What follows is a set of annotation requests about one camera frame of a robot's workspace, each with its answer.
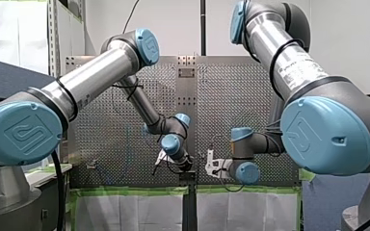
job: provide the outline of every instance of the light blue joint cover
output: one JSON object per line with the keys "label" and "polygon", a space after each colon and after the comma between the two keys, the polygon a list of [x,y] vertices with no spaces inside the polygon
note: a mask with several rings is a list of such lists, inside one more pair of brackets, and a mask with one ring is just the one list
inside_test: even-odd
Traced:
{"label": "light blue joint cover", "polygon": [[254,185],[260,179],[260,170],[252,162],[244,162],[236,169],[236,180],[243,185]]}
{"label": "light blue joint cover", "polygon": [[243,30],[243,17],[244,17],[244,3],[240,1],[237,3],[233,11],[232,21],[230,24],[230,41],[233,44],[242,43],[242,30]]}
{"label": "light blue joint cover", "polygon": [[157,38],[148,29],[137,29],[135,32],[138,52],[146,65],[154,65],[159,60]]}
{"label": "light blue joint cover", "polygon": [[185,114],[176,114],[175,117],[185,123],[188,127],[191,123],[191,119]]}
{"label": "light blue joint cover", "polygon": [[281,116],[287,153],[317,173],[354,175],[370,165],[370,134],[346,106],[320,96],[297,99]]}
{"label": "light blue joint cover", "polygon": [[230,141],[239,141],[253,134],[253,129],[250,127],[232,128],[230,132]]}
{"label": "light blue joint cover", "polygon": [[0,166],[23,166],[50,155],[62,138],[62,123],[46,106],[12,102],[0,106]]}
{"label": "light blue joint cover", "polygon": [[161,140],[161,146],[167,155],[172,156],[179,151],[181,143],[177,135],[169,134]]}

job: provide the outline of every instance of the green tape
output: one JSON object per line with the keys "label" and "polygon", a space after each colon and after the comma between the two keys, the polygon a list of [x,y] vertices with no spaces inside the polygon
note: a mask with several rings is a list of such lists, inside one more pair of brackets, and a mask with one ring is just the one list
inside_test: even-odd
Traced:
{"label": "green tape", "polygon": [[169,187],[169,188],[131,188],[131,187],[100,187],[95,189],[78,189],[71,190],[70,194],[78,197],[82,196],[103,196],[103,195],[182,195],[188,193],[186,187]]}
{"label": "green tape", "polygon": [[316,174],[312,173],[311,171],[307,171],[303,168],[299,169],[299,179],[301,181],[311,182],[314,179],[315,176],[316,176]]}

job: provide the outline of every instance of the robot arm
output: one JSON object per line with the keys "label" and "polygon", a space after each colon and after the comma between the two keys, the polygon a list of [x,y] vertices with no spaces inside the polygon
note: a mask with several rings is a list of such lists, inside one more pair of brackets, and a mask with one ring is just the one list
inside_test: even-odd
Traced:
{"label": "robot arm", "polygon": [[[142,38],[144,46],[152,47],[153,45],[147,41],[147,33],[139,35],[139,31],[132,35],[122,35],[108,39],[102,47],[105,52],[111,47],[116,46],[116,42],[120,39],[133,42],[135,39]],[[165,117],[160,115],[152,103],[149,101],[146,93],[142,88],[138,87],[138,78],[135,75],[125,76],[118,81],[118,88],[121,88],[127,95],[127,100],[131,102],[136,111],[145,122],[144,129],[153,135],[166,135],[161,140],[162,149],[181,169],[188,171],[192,167],[192,159],[188,152],[183,147],[183,143],[187,139],[190,118],[185,114],[177,114],[175,116]]]}
{"label": "robot arm", "polygon": [[[272,114],[281,115],[280,141],[290,157],[318,174],[370,172],[370,95],[347,78],[329,75],[306,53],[310,32],[304,13],[291,4],[240,2],[230,32],[231,41],[243,44],[269,71],[276,102],[283,102]],[[240,157],[266,152],[259,148],[266,139],[256,139],[254,131],[234,131],[239,139],[232,138],[232,163],[248,163]],[[231,165],[224,170],[242,183],[258,174],[244,166],[239,175],[245,176],[237,177]]]}
{"label": "robot arm", "polygon": [[[136,30],[110,39],[101,55],[46,87],[30,88],[0,102],[0,166],[30,165],[50,155],[80,110],[115,82],[132,86],[131,75],[144,66],[156,64],[158,59],[155,36],[149,30]],[[154,122],[159,115],[144,92],[135,90],[130,101],[146,121],[149,131],[157,133],[160,127],[152,125],[156,126]],[[181,136],[186,138],[188,123],[188,117],[178,115],[167,119],[163,131],[176,134],[173,142],[165,142],[167,147],[176,141],[180,143],[174,151],[167,149],[167,153],[172,153],[172,158],[181,163],[180,155],[186,153]]]}

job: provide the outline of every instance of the robotic arm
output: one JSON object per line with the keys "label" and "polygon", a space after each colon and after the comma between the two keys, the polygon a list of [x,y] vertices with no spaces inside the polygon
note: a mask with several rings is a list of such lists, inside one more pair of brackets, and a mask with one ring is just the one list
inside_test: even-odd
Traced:
{"label": "robotic arm", "polygon": [[318,174],[370,172],[370,95],[311,59],[304,13],[291,4],[244,1],[235,8],[230,31],[231,41],[269,71],[277,95],[270,123],[279,119],[281,133],[233,129],[232,160],[220,170],[254,184],[259,170],[253,154],[285,149],[300,167]]}
{"label": "robotic arm", "polygon": [[[147,131],[166,135],[161,145],[178,167],[184,171],[191,168],[191,159],[182,147],[190,118],[183,114],[167,119],[160,116],[145,93],[137,88],[138,80],[133,76],[158,60],[156,37],[147,29],[136,30],[110,38],[101,55],[46,87],[30,88],[3,101],[0,99],[0,230],[29,230],[35,225],[22,219],[17,223],[2,222],[8,214],[27,213],[40,221],[40,208],[35,206],[40,192],[30,189],[19,166],[52,154],[79,111],[114,83],[119,83],[127,93],[144,119]],[[61,205],[59,211],[61,229]]]}
{"label": "robotic arm", "polygon": [[[106,52],[112,47],[119,46],[121,40],[134,42],[135,39],[142,38],[143,46],[152,46],[147,40],[148,32],[137,31],[136,34],[128,34],[109,38],[102,47],[102,52]],[[188,128],[191,119],[185,114],[165,117],[160,115],[152,103],[149,101],[143,89],[138,88],[138,78],[135,75],[125,76],[118,81],[116,87],[121,88],[139,115],[145,122],[144,129],[153,135],[166,135],[161,140],[161,146],[168,157],[170,157],[182,171],[188,171],[192,167],[192,159],[183,147],[187,139]]]}
{"label": "robotic arm", "polygon": [[108,39],[102,54],[46,87],[28,89],[0,102],[0,166],[23,166],[47,157],[68,123],[100,93],[119,82],[152,134],[167,135],[162,146],[182,170],[192,166],[182,147],[190,118],[162,119],[137,88],[134,76],[159,60],[156,37],[140,29]]}

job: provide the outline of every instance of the pegboard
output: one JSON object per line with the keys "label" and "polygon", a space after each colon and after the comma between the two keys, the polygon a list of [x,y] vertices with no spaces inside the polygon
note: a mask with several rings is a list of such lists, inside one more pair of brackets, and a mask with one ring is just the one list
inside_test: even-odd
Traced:
{"label": "pegboard", "polygon": [[[87,57],[70,57],[68,69],[89,61]],[[140,85],[156,110],[172,116],[176,112],[176,60],[166,60],[145,67],[137,73]],[[161,187],[177,186],[178,176],[166,166],[158,167],[154,176],[156,158],[160,151],[158,136],[142,131],[144,122],[126,95],[118,88],[109,88],[79,113],[73,124],[77,162],[70,175],[72,188],[100,185]],[[96,160],[97,168],[88,166]]]}
{"label": "pegboard", "polygon": [[[71,71],[89,59],[71,57],[67,69]],[[161,57],[159,64],[145,67],[137,76],[160,114],[173,116],[181,112],[192,116],[194,135],[187,145],[191,154],[198,153],[195,155],[198,183],[220,184],[205,173],[203,156],[216,135],[222,136],[215,140],[215,158],[230,154],[233,127],[251,126],[255,130],[265,127],[272,97],[268,75],[248,57],[196,57],[188,66],[195,69],[195,78],[187,80],[178,77],[179,70],[184,68],[180,59],[183,57]],[[71,126],[74,128],[69,136],[69,153],[73,155],[69,159],[74,160],[71,187],[178,186],[178,176],[165,163],[151,175],[160,147],[158,136],[142,131],[143,124],[122,90],[110,88],[96,98]],[[94,160],[98,167],[87,168]],[[262,173],[260,185],[298,184],[298,168],[288,155],[278,158],[256,155],[255,161]]]}

